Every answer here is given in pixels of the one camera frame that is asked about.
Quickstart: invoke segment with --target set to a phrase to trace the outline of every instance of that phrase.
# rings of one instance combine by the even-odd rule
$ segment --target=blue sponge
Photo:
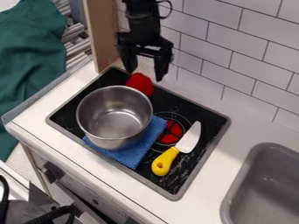
[[[83,141],[86,145],[116,161],[126,165],[128,168],[135,169],[142,161],[151,145],[166,128],[167,122],[157,116],[153,116],[147,129],[144,131],[143,138],[133,147],[122,150],[104,150],[93,144],[86,136]]]

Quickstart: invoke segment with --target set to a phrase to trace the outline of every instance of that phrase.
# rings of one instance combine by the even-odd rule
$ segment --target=sink
[[[298,224],[299,154],[279,144],[255,146],[222,201],[224,224]]]

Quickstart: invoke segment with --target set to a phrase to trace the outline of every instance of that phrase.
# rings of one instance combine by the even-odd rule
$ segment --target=wooden panel
[[[84,0],[83,3],[94,64],[99,73],[119,58],[115,47],[117,9],[113,0]]]

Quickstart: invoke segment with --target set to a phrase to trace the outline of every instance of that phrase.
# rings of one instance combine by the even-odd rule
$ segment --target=subway tile
[[[188,53],[181,52],[181,51],[177,52],[177,58],[174,60],[174,64],[186,70],[194,72],[195,74],[200,74],[202,62],[203,62],[202,59],[199,59]]]
[[[253,96],[280,108],[299,114],[299,96],[277,87],[272,87],[257,81]]]
[[[173,54],[173,61],[172,64],[177,65],[178,66],[178,54],[179,54],[179,50],[176,48],[172,48],[172,54]]]
[[[294,74],[294,77],[291,83],[289,84],[288,91],[299,95],[299,75],[298,74],[296,73]]]
[[[171,41],[174,47],[179,48],[180,33],[178,31],[173,31],[172,29],[161,27],[161,35]]]
[[[202,75],[246,94],[250,94],[254,87],[254,79],[207,61],[204,61]]]
[[[257,59],[252,59],[239,53],[233,54],[232,70],[248,75],[259,81],[279,88],[286,89],[292,77],[292,73],[277,66],[271,66]]]
[[[184,34],[182,34],[181,50],[223,67],[228,67],[232,55],[232,52],[225,48]]]
[[[221,2],[276,16],[281,0],[221,0]]]
[[[284,109],[279,108],[275,118],[275,123],[289,129],[299,131],[299,115],[292,114]]]
[[[184,12],[217,24],[237,28],[241,8],[214,0],[184,0]]]
[[[297,50],[270,43],[264,60],[270,64],[299,73],[299,51]]]
[[[267,41],[218,24],[210,24],[208,41],[256,59],[262,58]]]
[[[183,68],[178,69],[177,83],[193,92],[210,95],[213,98],[220,99],[223,91],[223,86],[208,80],[197,74],[188,72]]]
[[[163,77],[162,83],[169,83],[169,84],[177,84],[177,70],[178,67],[175,65],[170,64],[170,67],[168,69],[168,73]]]
[[[162,15],[166,15],[169,9],[160,7]],[[171,15],[161,20],[164,26],[194,36],[199,39],[205,39],[208,22],[200,18],[186,15],[182,12],[173,11]]]
[[[147,64],[150,67],[154,67],[154,60],[152,58],[144,57],[141,55],[138,55],[137,58],[138,61],[141,61],[142,63]]]
[[[171,0],[171,3],[172,3],[172,7],[174,10],[176,11],[182,11],[183,10],[183,1],[184,0]],[[170,5],[168,3],[160,3],[160,5],[164,6],[164,7],[167,7],[167,8],[170,8]]]
[[[251,113],[258,114],[268,120],[274,118],[277,107],[268,104],[264,101],[257,100],[247,94],[242,94],[241,92],[231,89],[229,87],[225,88],[225,92],[223,94],[223,101],[227,103],[231,103],[234,106],[239,106],[246,111]]]
[[[244,10],[240,30],[299,49],[299,24],[293,24],[258,12]]]
[[[299,23],[299,1],[283,0],[278,17]]]

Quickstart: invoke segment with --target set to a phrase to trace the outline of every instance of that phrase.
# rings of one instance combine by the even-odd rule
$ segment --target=stainless steel bowl
[[[90,141],[111,151],[135,144],[152,115],[148,97],[125,86],[93,91],[80,102],[76,112],[77,122]]]

